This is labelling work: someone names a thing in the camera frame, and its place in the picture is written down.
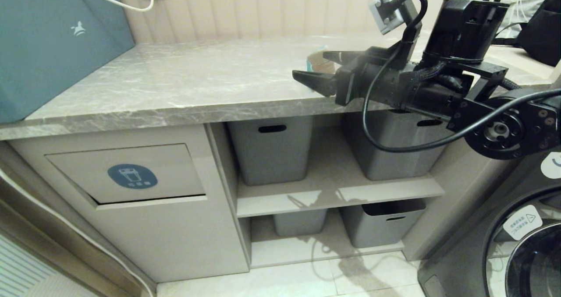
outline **warning sticker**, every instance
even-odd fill
[[[503,228],[515,240],[520,240],[541,225],[543,225],[543,221],[541,221],[537,209],[534,205],[527,205],[507,219],[503,223]]]

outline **blue circular label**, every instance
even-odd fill
[[[121,187],[129,189],[148,189],[158,184],[156,175],[148,168],[139,165],[112,166],[107,170],[107,174]]]

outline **open shelf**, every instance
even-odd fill
[[[251,268],[401,251],[403,243],[356,249],[347,237],[337,209],[329,209],[317,235],[279,237],[272,216],[251,219]]]
[[[410,179],[368,180],[341,130],[329,127],[314,132],[306,179],[254,187],[240,180],[237,216],[253,217],[441,195],[444,190],[430,174]]]

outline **teal box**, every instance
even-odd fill
[[[0,124],[26,118],[134,47],[104,0],[0,0]]]

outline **cabinet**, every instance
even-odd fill
[[[229,151],[227,132],[212,124],[220,168],[230,173],[227,189],[236,219],[251,255],[251,268],[318,261],[386,251],[391,245],[356,249],[349,241],[337,207],[400,199],[433,198],[444,190],[429,173],[408,179],[370,181],[362,173],[339,126],[340,115],[317,116],[310,147],[307,175],[302,181],[248,186],[238,180]],[[317,235],[279,237],[271,214],[329,209],[323,231]]]
[[[153,280],[249,270],[204,125],[10,145]]]

